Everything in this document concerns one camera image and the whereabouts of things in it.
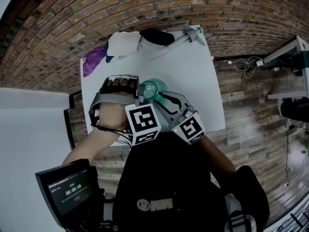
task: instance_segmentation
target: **white table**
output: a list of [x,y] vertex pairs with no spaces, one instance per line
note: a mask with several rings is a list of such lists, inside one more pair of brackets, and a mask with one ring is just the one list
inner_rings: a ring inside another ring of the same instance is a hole
[[[182,36],[181,31],[170,32],[175,39]],[[149,55],[156,51],[138,51],[136,54],[121,60],[106,63],[105,58],[88,76],[83,77],[83,59],[81,59],[81,84],[84,104],[84,113],[88,133],[92,131],[89,107],[95,94],[102,86],[106,77],[117,74],[138,75],[140,82],[150,78],[162,80],[168,87],[168,91],[183,94],[194,106],[200,115],[206,132],[225,129],[225,117],[223,112],[221,94],[216,71],[212,62],[205,37],[199,33],[206,46],[197,41],[185,42],[166,55],[148,61]],[[157,112],[162,130],[168,131],[168,123]]]
[[[264,62],[268,63],[275,58],[280,57],[283,54],[286,54],[292,50],[296,49],[296,54],[299,54],[302,51],[309,51],[309,44],[300,38],[298,35],[296,39],[292,42],[288,43],[284,47],[280,48],[278,51],[268,55],[264,58]],[[309,68],[303,69],[303,77],[304,77],[304,84],[306,89],[303,91],[292,91],[287,93],[278,93],[278,94],[269,94],[268,99],[286,99],[286,98],[302,98],[308,97],[309,98]]]

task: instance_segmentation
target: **small screen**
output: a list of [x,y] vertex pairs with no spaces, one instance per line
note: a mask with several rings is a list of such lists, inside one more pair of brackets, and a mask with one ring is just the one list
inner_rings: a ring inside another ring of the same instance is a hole
[[90,172],[85,169],[48,185],[56,207],[62,216],[94,193],[89,175]]

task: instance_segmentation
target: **white cloth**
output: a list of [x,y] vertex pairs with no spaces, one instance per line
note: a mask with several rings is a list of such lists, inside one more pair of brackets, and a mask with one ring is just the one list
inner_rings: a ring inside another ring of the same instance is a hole
[[115,32],[108,40],[108,56],[127,56],[136,53],[140,32]]

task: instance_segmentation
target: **electrical wire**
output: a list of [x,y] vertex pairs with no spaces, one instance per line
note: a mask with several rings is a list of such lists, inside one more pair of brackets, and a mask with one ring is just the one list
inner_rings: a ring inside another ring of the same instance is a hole
[[292,129],[293,127],[298,127],[298,128],[302,128],[305,130],[308,130],[304,127],[300,127],[300,126],[296,126],[296,125],[290,125],[288,131],[287,131],[287,147],[286,147],[286,165],[285,165],[285,172],[286,172],[286,179],[287,179],[287,184],[290,185],[290,180],[294,180],[301,172],[303,172],[305,165],[304,162],[308,156],[308,153],[306,154],[306,156],[304,157],[303,161],[302,161],[302,169],[293,177],[293,178],[289,178],[289,171],[291,170],[291,168],[288,169],[288,151],[289,151],[289,132],[290,129]]
[[[264,66],[266,65],[265,61],[264,61],[263,59],[257,57],[257,56],[252,56],[252,57],[250,57],[247,61],[241,58],[241,59],[238,59],[238,60],[236,60],[236,61],[234,61],[234,62],[231,62],[231,63],[234,63],[234,68],[235,68],[236,70],[238,70],[239,72],[243,72],[243,73],[244,73],[244,76],[245,76],[247,79],[250,79],[250,78],[253,76],[253,73],[255,72],[255,70],[256,70],[256,68],[257,68],[257,66],[256,66],[255,69],[253,70],[253,72],[252,72],[252,74],[251,74],[250,77],[247,77],[247,76],[246,76],[246,71],[249,69],[250,64],[251,64],[252,62],[255,62],[255,60],[252,60],[251,62],[249,62],[249,60],[250,60],[251,58],[258,58],[258,59],[260,59],[260,60],[263,61],[263,63],[264,63],[263,65],[264,65]],[[244,63],[244,64],[245,64],[245,68],[244,68],[243,70],[240,70],[240,69],[236,68],[235,64],[238,63],[238,62],[239,62],[239,63]]]
[[127,141],[123,141],[123,140],[117,139],[116,142],[119,143],[119,144],[123,144],[123,145],[129,145],[130,148],[132,149],[132,145],[129,142],[127,142]]
[[124,131],[111,130],[111,129],[106,128],[106,127],[103,127],[103,126],[94,126],[94,125],[91,125],[91,126],[94,127],[94,128],[97,128],[97,129],[99,129],[99,130],[101,130],[101,131],[102,131],[102,130],[103,130],[103,131],[109,131],[109,132],[118,134],[119,136],[123,136],[124,138],[128,139],[129,141],[130,141],[130,139],[129,139],[128,137],[124,136],[123,133],[132,136],[131,133],[124,132]]

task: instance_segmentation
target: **person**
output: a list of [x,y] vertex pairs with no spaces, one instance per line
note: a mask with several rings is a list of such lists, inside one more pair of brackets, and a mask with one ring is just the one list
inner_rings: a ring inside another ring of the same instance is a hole
[[[136,84],[115,79],[107,86]],[[123,91],[118,94],[133,97]],[[98,125],[122,131],[127,123],[125,105],[101,103]],[[118,137],[93,130],[63,163],[81,158],[92,163]],[[211,182],[210,172],[220,188]],[[254,218],[256,231],[262,232],[269,206],[249,166],[236,171],[207,136],[189,145],[173,132],[160,133],[130,151],[115,196],[113,223],[119,231],[226,231],[226,224],[232,225],[227,210],[231,196],[241,204],[243,214]]]

